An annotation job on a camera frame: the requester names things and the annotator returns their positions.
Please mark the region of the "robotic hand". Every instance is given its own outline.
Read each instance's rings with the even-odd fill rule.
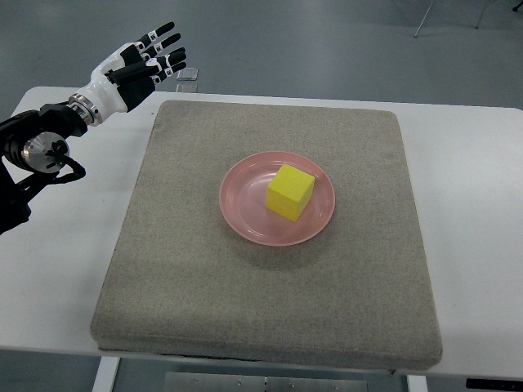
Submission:
[[[89,84],[68,102],[47,104],[39,111],[30,110],[0,122],[2,156],[33,173],[16,184],[0,159],[0,234],[29,220],[28,202],[45,186],[85,176],[83,167],[69,156],[67,137],[82,136],[88,125],[102,124],[114,113],[130,112],[160,82],[185,68],[183,47],[158,56],[180,39],[175,33],[155,43],[173,28],[170,22],[136,42],[122,45],[92,71]],[[72,172],[59,177],[65,165]]]

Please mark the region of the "fabric mat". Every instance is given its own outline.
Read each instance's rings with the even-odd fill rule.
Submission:
[[[291,247],[240,237],[218,204],[225,174],[269,150],[314,161],[336,192],[325,229]],[[165,102],[91,327],[102,350],[387,370],[438,363],[396,116]]]

